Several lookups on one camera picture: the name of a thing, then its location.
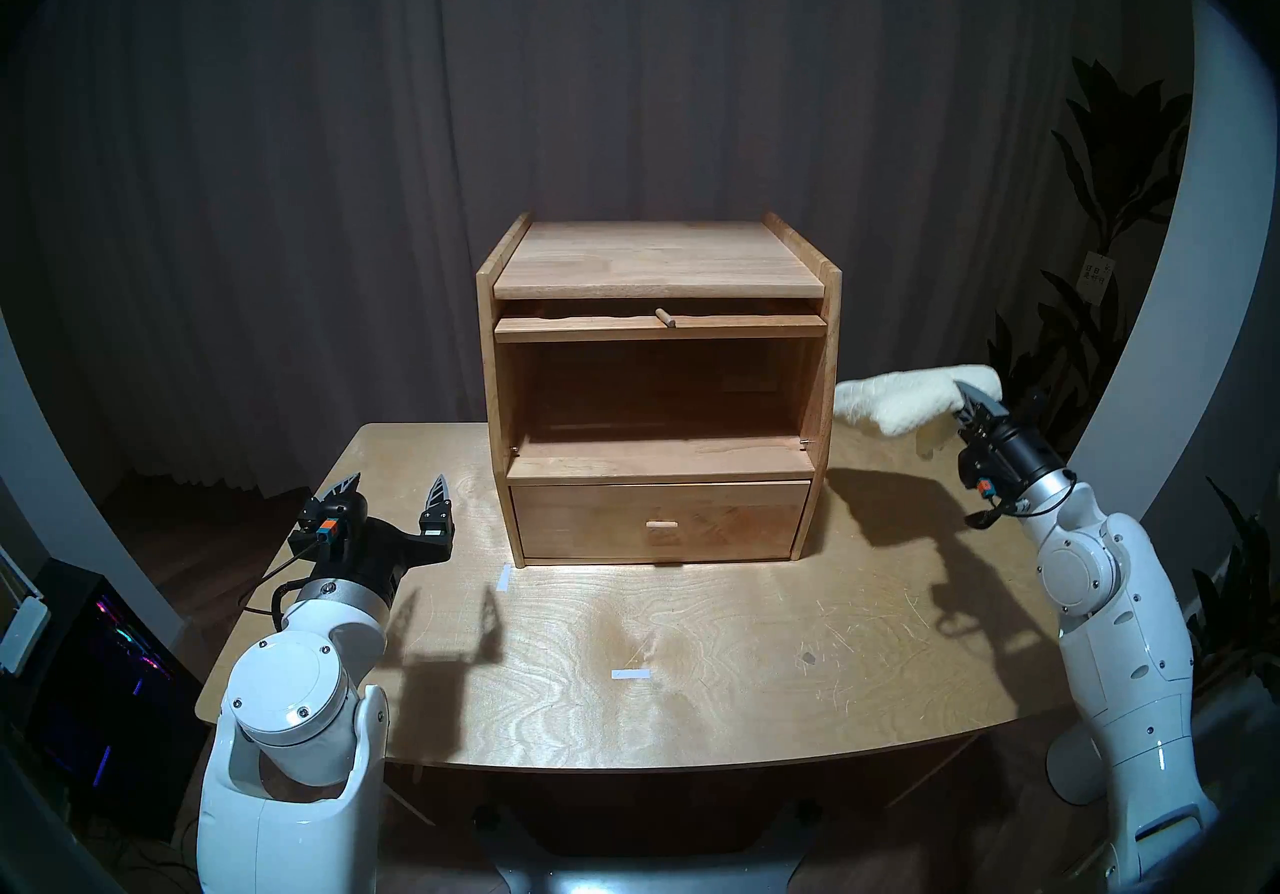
cabinet side panel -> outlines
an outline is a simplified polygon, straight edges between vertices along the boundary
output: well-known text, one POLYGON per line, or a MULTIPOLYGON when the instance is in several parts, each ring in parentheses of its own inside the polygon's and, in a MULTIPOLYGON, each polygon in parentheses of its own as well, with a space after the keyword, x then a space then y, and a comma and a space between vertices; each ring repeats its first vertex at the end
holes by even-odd
POLYGON ((809 488, 809 498, 805 502, 804 514, 800 516, 800 528, 796 530, 796 538, 791 546, 791 558, 799 560, 800 553, 804 552, 805 537, 809 534, 818 498, 822 497, 823 480, 827 476, 827 459, 831 451, 831 420, 836 402, 836 356, 840 348, 841 273, 838 266, 823 256, 804 236, 777 218, 774 213, 765 213, 763 222, 823 284, 822 311, 819 314, 827 321, 827 337, 813 373, 801 377, 804 386, 809 387, 809 397, 804 406, 800 435, 808 439, 806 448, 809 459, 813 461, 813 485, 809 488))
POLYGON ((493 479, 498 485, 498 503, 502 505, 502 517, 507 524, 507 538, 511 540, 512 562, 525 565, 520 547, 520 530, 516 528, 516 510, 511 503, 511 489, 507 487, 507 466, 511 462, 511 447, 516 444, 515 435, 515 394, 507 393, 516 374, 511 366, 512 357, 502 355, 499 368, 498 347, 494 345, 493 329, 498 323, 498 306, 493 296, 493 283, 506 268, 521 238, 532 222, 532 213, 517 218, 506 236, 498 240, 493 252, 476 272, 476 302, 480 310, 480 359, 484 364, 484 400, 489 415, 489 455, 493 460, 493 479))

white wall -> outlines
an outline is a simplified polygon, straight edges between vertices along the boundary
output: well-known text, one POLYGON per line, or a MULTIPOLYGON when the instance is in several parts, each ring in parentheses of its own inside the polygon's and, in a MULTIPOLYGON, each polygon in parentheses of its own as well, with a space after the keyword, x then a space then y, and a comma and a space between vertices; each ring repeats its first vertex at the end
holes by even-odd
MULTIPOLYGON (((1138 517, 1222 377, 1249 307, 1275 192, 1271 76, 1207 0, 1194 0, 1194 26, 1190 133, 1169 233, 1124 356, 1071 456, 1107 511, 1138 517)), ((1206 494, 1212 497, 1207 485, 1206 494)))
POLYGON ((0 316, 0 478, 50 556, 106 576, 165 646, 183 621, 129 556, 63 455, 0 316))

drawer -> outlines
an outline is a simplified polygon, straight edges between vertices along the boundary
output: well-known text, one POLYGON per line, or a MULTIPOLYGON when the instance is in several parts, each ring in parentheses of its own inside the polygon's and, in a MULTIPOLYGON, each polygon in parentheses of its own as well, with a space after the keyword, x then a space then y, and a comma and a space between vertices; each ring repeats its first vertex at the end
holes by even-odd
POLYGON ((785 560, 808 480, 511 488, 530 564, 785 560))

cabinet top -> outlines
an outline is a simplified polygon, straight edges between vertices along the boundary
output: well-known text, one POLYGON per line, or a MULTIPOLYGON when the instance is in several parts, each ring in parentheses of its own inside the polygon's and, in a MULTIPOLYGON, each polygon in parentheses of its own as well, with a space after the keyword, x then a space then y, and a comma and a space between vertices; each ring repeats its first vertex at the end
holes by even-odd
POLYGON ((760 222, 535 222, 493 293, 822 297, 823 284, 760 222))

wooden table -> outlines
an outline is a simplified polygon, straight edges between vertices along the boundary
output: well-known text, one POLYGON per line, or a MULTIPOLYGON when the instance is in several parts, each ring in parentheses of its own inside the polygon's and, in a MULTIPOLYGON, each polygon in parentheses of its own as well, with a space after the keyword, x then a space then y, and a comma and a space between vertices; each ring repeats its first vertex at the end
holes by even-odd
MULTIPOLYGON (((370 514, 416 530, 443 470, 457 521, 453 558, 404 576, 369 676, 390 701, 388 758, 759 765, 942 739, 1068 703, 1034 551, 1016 524, 965 528, 980 500, 956 479, 957 448, 920 460, 910 437, 837 424, 797 561, 524 567, 504 581, 485 425, 365 425, 325 485, 360 470, 370 514)), ((287 558, 282 546, 275 562, 287 558)), ((241 616, 202 719, 216 720, 236 660, 270 631, 269 617, 241 616)))

